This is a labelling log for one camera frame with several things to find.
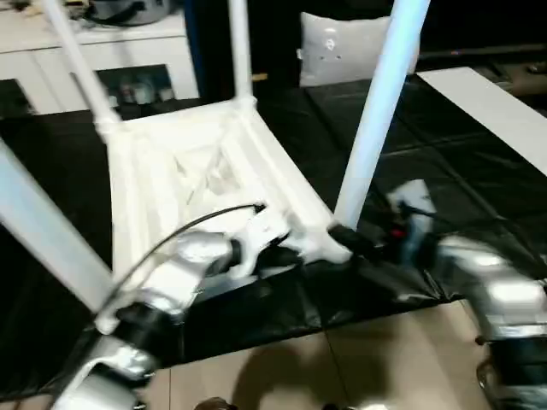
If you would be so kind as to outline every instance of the silver robotic arm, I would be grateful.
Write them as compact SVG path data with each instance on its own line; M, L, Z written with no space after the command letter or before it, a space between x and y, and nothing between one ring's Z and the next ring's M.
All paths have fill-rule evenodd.
M203 280L240 262L239 243L223 234L191 231L177 237L174 253L132 293L132 300L111 310L117 321L114 329L99 338L51 408L145 408L132 385L154 375L166 344L178 339Z
M547 296L493 247L449 236L435 266L466 297L490 359L477 376L496 409L547 408Z

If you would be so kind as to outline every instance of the white cabinet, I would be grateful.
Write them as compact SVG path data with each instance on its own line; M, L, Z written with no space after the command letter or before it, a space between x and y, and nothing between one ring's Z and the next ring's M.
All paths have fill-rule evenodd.
M151 92L156 100L198 97L181 12L147 26L82 30L76 38L110 95L129 81L140 87L137 103L150 100ZM10 89L15 80L37 114L89 108L43 16L0 14L0 96L2 80L9 81Z
M0 54L0 87L4 81L15 81L36 114L52 114L61 111L30 51Z
M108 70L164 67L176 99L196 98L197 84L186 38L153 38L82 46L84 56L99 78ZM61 49L37 50L37 63L62 105L63 111L88 109Z

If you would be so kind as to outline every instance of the cabinet door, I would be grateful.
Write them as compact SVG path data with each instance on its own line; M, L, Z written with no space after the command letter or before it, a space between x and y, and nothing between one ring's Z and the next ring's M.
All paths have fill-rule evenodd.
M135 91L137 95L133 97L139 101L144 99L146 102L146 93L149 92L159 95L162 87L170 88L176 99L198 97L190 51L184 37L87 44L82 46L82 50L90 67L113 97L113 105L127 88L126 83L135 85L136 78L141 84L135 85L134 88L140 87L140 90ZM38 50L35 56L63 109L88 109L62 50Z
M61 111L32 54L0 54L0 117Z

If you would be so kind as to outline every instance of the robotic arm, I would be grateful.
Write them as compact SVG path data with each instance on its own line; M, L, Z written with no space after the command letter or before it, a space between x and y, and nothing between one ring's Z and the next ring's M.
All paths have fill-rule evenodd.
M464 295L490 359L479 384L496 409L547 408L547 296L494 248L464 237L438 244L436 268Z

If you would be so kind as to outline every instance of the white pillow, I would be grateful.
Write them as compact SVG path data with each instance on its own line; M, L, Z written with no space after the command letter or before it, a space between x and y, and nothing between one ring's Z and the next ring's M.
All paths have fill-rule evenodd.
M303 47L300 86L371 79L382 51L390 17L338 21L301 14ZM410 64L413 73L420 45Z

